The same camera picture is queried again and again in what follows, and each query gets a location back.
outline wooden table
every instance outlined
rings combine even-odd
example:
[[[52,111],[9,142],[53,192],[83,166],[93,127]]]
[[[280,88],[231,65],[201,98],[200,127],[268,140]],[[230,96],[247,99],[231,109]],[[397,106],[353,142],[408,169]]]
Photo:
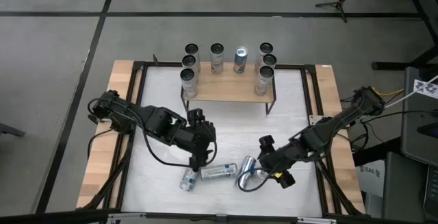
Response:
[[[121,97],[126,97],[129,80],[131,78],[131,72],[134,61],[132,60],[116,60],[112,74],[109,79],[107,89],[117,90]],[[341,103],[339,101],[339,94],[335,82],[335,76],[333,69],[328,65],[316,65],[315,66],[318,86],[320,89],[320,96],[322,100],[322,108],[324,115],[334,116],[341,112]],[[313,93],[313,85],[310,74],[307,73],[310,100],[312,104],[312,110],[316,110],[315,95]],[[137,90],[140,86],[140,74],[137,74],[134,81],[134,91],[131,98],[132,102],[137,99]],[[96,133],[109,129],[110,123],[99,123],[96,129]],[[346,130],[341,130],[340,134],[347,136]],[[96,138],[93,142],[91,149],[90,159],[83,178],[81,192],[77,201],[77,207],[86,205],[93,196],[99,191],[100,187],[105,183],[112,164],[112,158],[116,146],[117,133],[109,132]],[[126,148],[127,138],[123,140],[121,153],[124,153]],[[347,198],[354,204],[354,206],[365,213],[365,208],[362,202],[361,191],[356,176],[355,164],[352,159],[350,150],[350,143],[339,136],[334,137],[332,146],[333,166],[335,169],[335,176],[337,183],[347,196]],[[120,177],[114,184],[114,189],[119,189]],[[331,190],[326,183],[326,196],[328,201],[328,210],[330,213],[334,213],[333,198],[331,196]],[[112,197],[110,199],[109,206],[116,206],[118,190],[112,191]]]

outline sticker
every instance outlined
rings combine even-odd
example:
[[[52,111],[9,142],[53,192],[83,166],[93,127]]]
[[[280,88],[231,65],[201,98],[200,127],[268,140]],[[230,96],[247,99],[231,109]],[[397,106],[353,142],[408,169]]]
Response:
[[[436,84],[427,84],[427,82],[415,80],[413,82],[413,90],[418,90],[417,93],[438,99],[438,85]]]

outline can lid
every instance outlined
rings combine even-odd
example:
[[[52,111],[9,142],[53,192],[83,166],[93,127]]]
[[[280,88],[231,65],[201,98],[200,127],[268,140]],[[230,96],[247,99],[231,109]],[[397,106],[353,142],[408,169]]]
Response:
[[[263,62],[268,66],[274,66],[276,64],[276,57],[272,54],[267,54],[263,57]]]
[[[194,43],[190,43],[187,44],[187,46],[185,46],[185,52],[191,55],[194,55],[195,53],[198,53],[198,46],[196,46],[196,44]]]
[[[248,49],[246,49],[245,47],[238,47],[235,51],[235,54],[240,57],[245,57],[248,55]]]
[[[272,77],[274,75],[274,69],[270,66],[263,66],[260,68],[260,75],[263,77]]]
[[[194,64],[196,63],[196,58],[193,57],[192,55],[186,55],[183,58],[183,65],[184,66],[194,66]]]
[[[193,79],[194,72],[193,72],[192,69],[184,69],[179,74],[179,77],[181,77],[181,79],[184,80],[184,81],[189,81],[189,80]]]
[[[212,53],[219,54],[224,51],[224,46],[222,46],[220,43],[215,43],[210,48]]]
[[[260,51],[263,53],[271,53],[274,47],[269,42],[264,42],[260,44]]]

